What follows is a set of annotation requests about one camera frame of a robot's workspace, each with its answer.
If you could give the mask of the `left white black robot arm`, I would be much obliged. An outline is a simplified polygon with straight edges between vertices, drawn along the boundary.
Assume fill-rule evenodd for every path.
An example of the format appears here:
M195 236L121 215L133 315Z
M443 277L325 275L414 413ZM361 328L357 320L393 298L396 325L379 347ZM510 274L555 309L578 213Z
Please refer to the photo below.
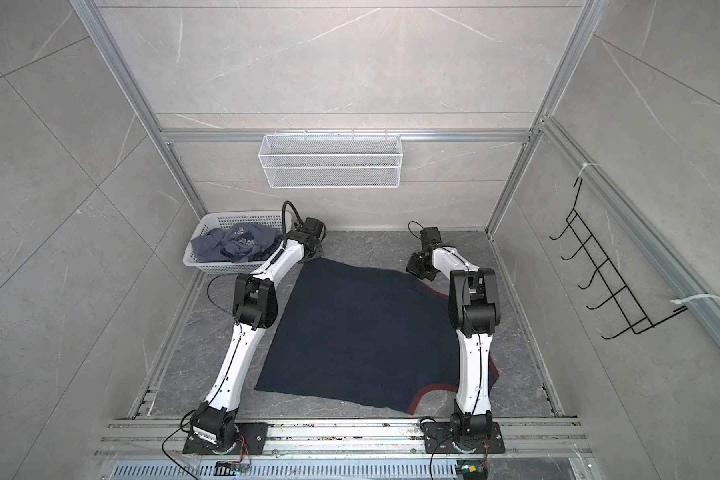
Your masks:
M230 452L242 441L235 417L255 350L277 319L276 287L297 263L322 254L325 236L322 221L312 217L298 219L260 267L237 276L230 345L211 390L189 421L189 437L201 441L211 452Z

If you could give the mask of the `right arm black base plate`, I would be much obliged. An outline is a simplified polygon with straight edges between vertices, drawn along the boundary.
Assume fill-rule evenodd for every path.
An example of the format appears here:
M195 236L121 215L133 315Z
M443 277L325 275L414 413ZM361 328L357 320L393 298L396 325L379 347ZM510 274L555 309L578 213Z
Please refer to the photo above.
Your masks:
M426 417L420 419L418 427L423 435L427 454L504 454L506 447L500 425L492 423L490 433L461 436L452 431L449 422L435 421Z

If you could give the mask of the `white plastic laundry basket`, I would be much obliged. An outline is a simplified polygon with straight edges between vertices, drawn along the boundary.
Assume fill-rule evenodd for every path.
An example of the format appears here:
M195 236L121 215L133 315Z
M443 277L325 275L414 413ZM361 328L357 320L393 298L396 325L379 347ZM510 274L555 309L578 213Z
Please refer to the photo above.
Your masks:
M260 226L268 226L275 229L281 227L280 211L240 211L240 212L217 212L208 213L203 216L196 226L190 240L205 236L210 230L221 228L228 229L238 223L253 223ZM194 248L188 243L183 255L183 264L187 267L197 268L207 274L240 274L250 273L259 268L264 261L248 262L200 262L197 259Z

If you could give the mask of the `grey blue tank top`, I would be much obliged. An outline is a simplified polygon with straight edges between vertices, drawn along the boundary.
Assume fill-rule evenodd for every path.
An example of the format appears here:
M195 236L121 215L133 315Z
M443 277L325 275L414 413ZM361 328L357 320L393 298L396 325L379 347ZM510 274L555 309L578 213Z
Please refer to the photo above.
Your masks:
M282 241L282 232L272 227L237 223L227 229L211 229L192 239L191 246L200 263L246 263L266 260Z

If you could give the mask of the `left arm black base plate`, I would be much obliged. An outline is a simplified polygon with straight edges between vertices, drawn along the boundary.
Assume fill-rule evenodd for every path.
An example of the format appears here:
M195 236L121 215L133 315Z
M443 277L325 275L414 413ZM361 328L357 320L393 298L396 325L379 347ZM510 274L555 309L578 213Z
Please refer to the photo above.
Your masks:
M260 455L263 453L269 424L253 422L229 424L220 436L192 427L184 443L183 454L198 455Z

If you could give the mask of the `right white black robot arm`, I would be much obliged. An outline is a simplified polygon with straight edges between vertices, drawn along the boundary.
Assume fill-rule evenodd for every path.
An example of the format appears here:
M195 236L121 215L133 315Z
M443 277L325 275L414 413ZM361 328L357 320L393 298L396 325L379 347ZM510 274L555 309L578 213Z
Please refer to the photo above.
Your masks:
M442 240L438 228L421 226L414 234L421 249L406 271L420 280L448 278L448 315L459 346L459 384L450 420L450 440L460 452L473 452L492 437L490 351L501 321L496 273L468 261Z

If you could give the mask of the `navy tank top red trim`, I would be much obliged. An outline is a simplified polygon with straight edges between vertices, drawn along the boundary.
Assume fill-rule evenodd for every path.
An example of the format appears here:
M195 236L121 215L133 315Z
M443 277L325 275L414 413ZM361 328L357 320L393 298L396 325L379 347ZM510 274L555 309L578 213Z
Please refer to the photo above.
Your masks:
M318 259L301 269L256 388L412 414L458 384L448 294L411 274Z

